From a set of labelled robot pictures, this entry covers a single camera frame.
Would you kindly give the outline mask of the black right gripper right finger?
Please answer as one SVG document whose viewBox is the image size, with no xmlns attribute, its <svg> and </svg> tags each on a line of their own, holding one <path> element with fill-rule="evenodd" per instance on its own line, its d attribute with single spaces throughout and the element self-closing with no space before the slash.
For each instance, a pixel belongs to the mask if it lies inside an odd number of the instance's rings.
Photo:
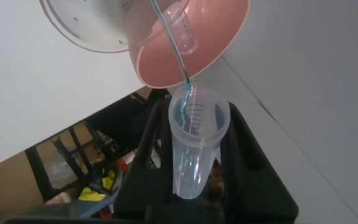
<svg viewBox="0 0 358 224">
<path fill-rule="evenodd" d="M 221 140 L 224 203 L 215 223 L 294 223 L 298 205 L 232 103 Z"/>
</svg>

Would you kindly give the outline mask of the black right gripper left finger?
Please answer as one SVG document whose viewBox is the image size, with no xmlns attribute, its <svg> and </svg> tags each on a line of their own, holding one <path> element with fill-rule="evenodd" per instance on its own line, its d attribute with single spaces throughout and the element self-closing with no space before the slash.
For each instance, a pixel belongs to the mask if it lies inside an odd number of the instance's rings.
<svg viewBox="0 0 358 224">
<path fill-rule="evenodd" d="M 135 158 L 115 200 L 116 218 L 179 218 L 173 201 L 172 134 L 169 100 L 152 109 Z"/>
</svg>

